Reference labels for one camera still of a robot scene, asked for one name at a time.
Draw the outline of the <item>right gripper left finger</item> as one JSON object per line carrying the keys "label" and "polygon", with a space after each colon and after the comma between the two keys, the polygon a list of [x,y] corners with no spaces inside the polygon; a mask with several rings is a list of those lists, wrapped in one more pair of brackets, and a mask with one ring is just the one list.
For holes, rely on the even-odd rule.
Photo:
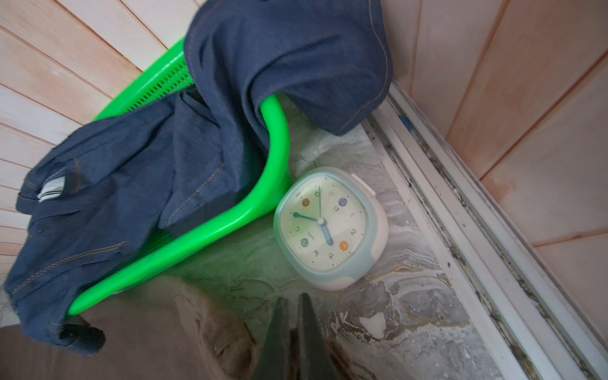
{"label": "right gripper left finger", "polygon": [[288,300],[279,297],[275,303],[264,346],[251,379],[288,379],[290,344]]}

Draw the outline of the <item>brown trousers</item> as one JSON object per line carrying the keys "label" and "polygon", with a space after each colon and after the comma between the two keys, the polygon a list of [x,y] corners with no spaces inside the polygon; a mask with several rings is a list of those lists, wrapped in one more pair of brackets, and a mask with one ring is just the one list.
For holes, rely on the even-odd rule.
{"label": "brown trousers", "polygon": [[[288,379],[300,379],[297,328],[290,326]],[[348,354],[324,340],[336,379],[355,378]],[[44,329],[2,328],[1,377],[251,379],[263,346],[218,299],[160,277]]]}

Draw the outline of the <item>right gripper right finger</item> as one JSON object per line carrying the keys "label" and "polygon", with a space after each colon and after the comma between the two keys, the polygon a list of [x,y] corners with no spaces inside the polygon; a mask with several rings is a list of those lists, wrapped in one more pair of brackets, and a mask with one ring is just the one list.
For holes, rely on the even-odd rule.
{"label": "right gripper right finger", "polygon": [[311,297],[299,296],[298,310],[299,378],[336,379],[337,372],[326,349]]}

